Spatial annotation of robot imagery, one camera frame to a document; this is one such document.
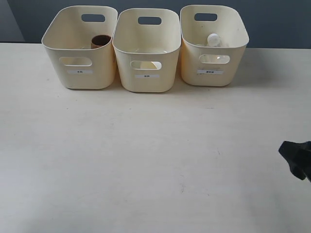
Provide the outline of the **clear plastic bottle white cap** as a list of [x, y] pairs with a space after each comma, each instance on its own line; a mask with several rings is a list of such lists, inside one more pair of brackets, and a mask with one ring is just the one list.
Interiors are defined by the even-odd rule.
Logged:
[[[218, 48], [222, 46], [221, 38], [216, 33], [211, 33], [207, 37], [206, 47]], [[204, 64], [227, 64], [230, 61], [228, 55], [219, 54], [202, 54], [200, 57], [200, 62]]]

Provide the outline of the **white paper cup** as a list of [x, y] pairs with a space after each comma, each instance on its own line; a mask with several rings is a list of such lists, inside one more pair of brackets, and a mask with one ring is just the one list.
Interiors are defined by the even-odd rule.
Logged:
[[155, 61], [132, 61], [131, 67], [135, 70], [160, 70], [162, 64]]

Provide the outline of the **brown wooden cup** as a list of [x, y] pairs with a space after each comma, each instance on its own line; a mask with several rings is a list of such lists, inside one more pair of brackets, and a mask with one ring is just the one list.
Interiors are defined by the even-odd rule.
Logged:
[[91, 40], [91, 49], [100, 48], [102, 46], [107, 45], [111, 40], [111, 36], [109, 35], [97, 35], [92, 38]]

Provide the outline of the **right cream plastic bin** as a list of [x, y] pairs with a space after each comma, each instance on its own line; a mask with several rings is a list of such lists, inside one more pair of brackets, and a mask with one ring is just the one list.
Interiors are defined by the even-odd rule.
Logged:
[[[188, 5], [180, 11], [180, 26], [182, 79], [194, 86], [230, 84], [249, 42], [238, 11], [222, 5]], [[211, 33], [220, 36], [221, 47], [206, 47]], [[227, 64], [204, 64], [200, 62], [202, 54], [228, 55], [230, 61]]]

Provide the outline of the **cream plastic bin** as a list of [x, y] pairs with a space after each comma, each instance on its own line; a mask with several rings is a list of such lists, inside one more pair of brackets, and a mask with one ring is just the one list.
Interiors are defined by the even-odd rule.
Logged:
[[[174, 84], [181, 29], [169, 9], [132, 8], [120, 13], [112, 41], [122, 86], [131, 92], [162, 93]], [[155, 61], [160, 70], [135, 70], [132, 61]]]
[[[249, 42], [238, 11], [222, 5], [188, 5], [180, 11], [180, 26], [182, 79], [194, 86], [230, 84]], [[206, 47], [211, 33], [220, 36], [221, 47]], [[204, 64], [200, 62], [202, 54], [228, 55], [230, 61], [227, 64]]]
[[[75, 5], [60, 10], [42, 37], [53, 68], [69, 89], [103, 89], [115, 78], [117, 63], [112, 38], [118, 11], [109, 6]], [[97, 35], [110, 42], [91, 49]]]

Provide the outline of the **middle cream plastic bin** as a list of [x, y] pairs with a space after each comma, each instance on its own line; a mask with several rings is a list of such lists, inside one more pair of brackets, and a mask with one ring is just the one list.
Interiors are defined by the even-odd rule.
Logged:
[[[162, 93], [174, 84], [181, 29], [169, 9], [132, 8], [120, 13], [112, 41], [122, 86], [131, 92]], [[160, 70], [135, 70], [132, 61], [155, 61]]]

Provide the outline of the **left cream plastic bin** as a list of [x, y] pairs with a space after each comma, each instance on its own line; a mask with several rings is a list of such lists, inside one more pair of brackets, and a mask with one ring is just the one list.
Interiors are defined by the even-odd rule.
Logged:
[[[42, 37], [53, 68], [69, 89], [103, 89], [115, 78], [117, 63], [112, 38], [118, 11], [109, 6], [75, 5], [60, 10]], [[110, 42], [91, 49], [97, 35]]]

